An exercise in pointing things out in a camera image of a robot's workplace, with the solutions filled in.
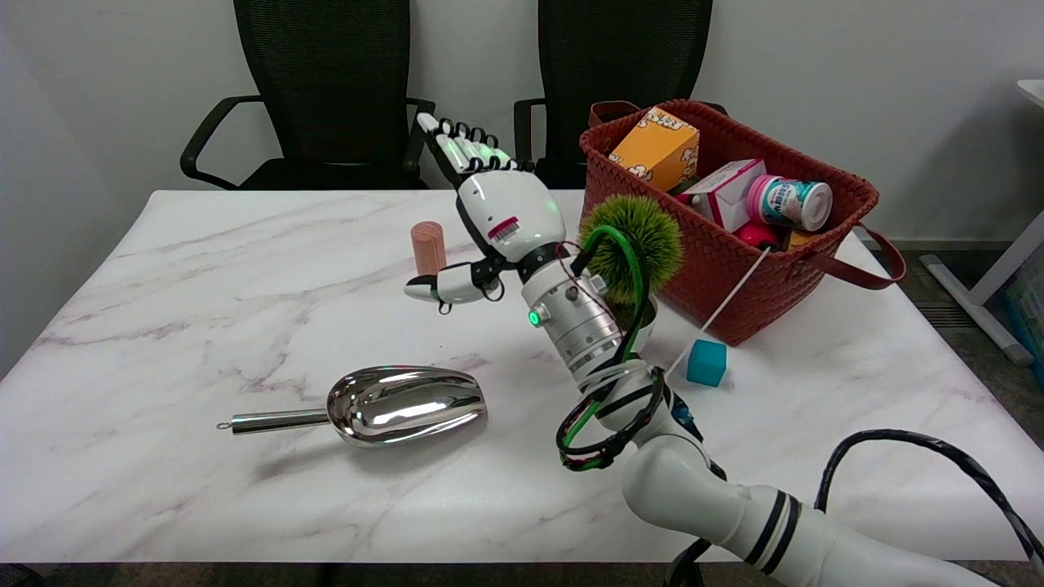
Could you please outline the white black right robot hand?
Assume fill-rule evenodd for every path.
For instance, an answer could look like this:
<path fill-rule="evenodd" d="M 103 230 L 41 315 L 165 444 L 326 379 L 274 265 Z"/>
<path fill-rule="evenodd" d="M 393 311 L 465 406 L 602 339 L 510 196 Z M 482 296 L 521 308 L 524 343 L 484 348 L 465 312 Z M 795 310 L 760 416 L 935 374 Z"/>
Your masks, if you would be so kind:
<path fill-rule="evenodd" d="M 517 271 L 526 282 L 555 261 L 566 227 L 551 191 L 532 167 L 500 149 L 498 138 L 480 127 L 422 112 L 414 127 L 454 186 L 456 211 L 482 257 L 410 279 L 406 296 L 436 303 L 444 315 L 481 298 L 499 301 L 501 272 Z"/>

